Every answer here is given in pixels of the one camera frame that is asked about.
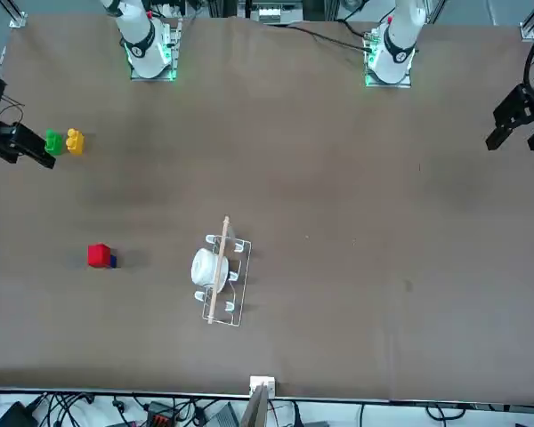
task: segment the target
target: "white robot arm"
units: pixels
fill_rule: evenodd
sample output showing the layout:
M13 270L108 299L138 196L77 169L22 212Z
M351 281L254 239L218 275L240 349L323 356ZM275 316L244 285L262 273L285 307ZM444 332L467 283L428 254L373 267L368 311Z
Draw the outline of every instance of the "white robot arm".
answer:
M423 0L396 0L392 22L380 24L376 56L368 65L378 80L387 85L403 80L426 17Z
M142 78L158 76L171 62L166 55L166 32L157 18L151 20L142 0L101 0L107 13L115 17L125 40L129 62Z

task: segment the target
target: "red cube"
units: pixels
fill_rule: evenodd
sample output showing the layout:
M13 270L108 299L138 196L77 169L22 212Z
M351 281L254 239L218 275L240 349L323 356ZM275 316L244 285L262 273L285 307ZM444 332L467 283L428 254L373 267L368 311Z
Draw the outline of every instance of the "red cube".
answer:
M89 245L87 247L87 263L96 268L110 267L110 247L103 243Z

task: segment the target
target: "wooden dowel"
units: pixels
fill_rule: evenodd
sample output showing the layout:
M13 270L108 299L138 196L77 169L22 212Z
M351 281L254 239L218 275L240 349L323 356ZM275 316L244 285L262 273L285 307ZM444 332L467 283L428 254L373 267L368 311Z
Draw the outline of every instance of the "wooden dowel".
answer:
M217 299L217 289L220 287L220 276L222 275L222 261L223 253L225 252L225 237L228 234L228 227L230 226L230 217L225 215L223 219L222 240L220 240L220 252L217 255L217 264L215 266L214 289L212 292L212 301L210 302L210 311L207 315L207 324L211 325L214 322L215 300Z

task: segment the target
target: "white mug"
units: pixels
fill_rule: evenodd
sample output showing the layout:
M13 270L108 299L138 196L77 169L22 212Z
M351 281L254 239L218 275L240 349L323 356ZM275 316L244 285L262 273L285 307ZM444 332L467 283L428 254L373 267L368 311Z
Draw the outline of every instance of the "white mug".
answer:
M217 257L217 254L214 254L212 251L205 249L204 247L196 252L191 269L192 282L194 282L194 285L208 288L214 286ZM228 262L227 257L224 256L222 259L220 283L218 284L217 292L222 291L229 274L230 263Z

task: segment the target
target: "table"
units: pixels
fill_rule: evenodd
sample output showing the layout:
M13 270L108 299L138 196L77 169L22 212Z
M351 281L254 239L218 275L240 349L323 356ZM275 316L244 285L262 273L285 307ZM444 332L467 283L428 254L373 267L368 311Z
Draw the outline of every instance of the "table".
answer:
M534 403L529 129L484 145L517 28L425 28L410 90L239 19L186 23L174 84L129 82L118 42L101 16L12 32L24 123L75 127L86 153L0 160L0 385L245 394L272 375L282 396ZM254 245L239 328L207 325L190 283L225 214ZM98 241L122 268L86 267Z

